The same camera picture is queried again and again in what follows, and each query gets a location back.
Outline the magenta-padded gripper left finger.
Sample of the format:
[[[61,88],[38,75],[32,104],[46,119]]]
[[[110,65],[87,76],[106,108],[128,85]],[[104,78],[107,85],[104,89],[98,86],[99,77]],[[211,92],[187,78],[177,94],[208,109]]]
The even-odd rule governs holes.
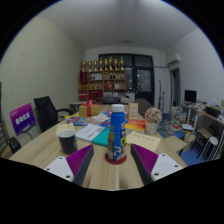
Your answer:
[[[68,157],[57,157],[45,171],[81,186],[93,155],[93,146],[89,145]]]

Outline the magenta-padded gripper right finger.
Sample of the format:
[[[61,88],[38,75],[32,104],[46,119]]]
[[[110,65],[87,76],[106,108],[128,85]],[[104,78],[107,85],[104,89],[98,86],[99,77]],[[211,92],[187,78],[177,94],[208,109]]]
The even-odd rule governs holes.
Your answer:
[[[156,153],[136,144],[131,145],[131,155],[134,158],[144,185],[159,180],[182,169],[166,153]]]

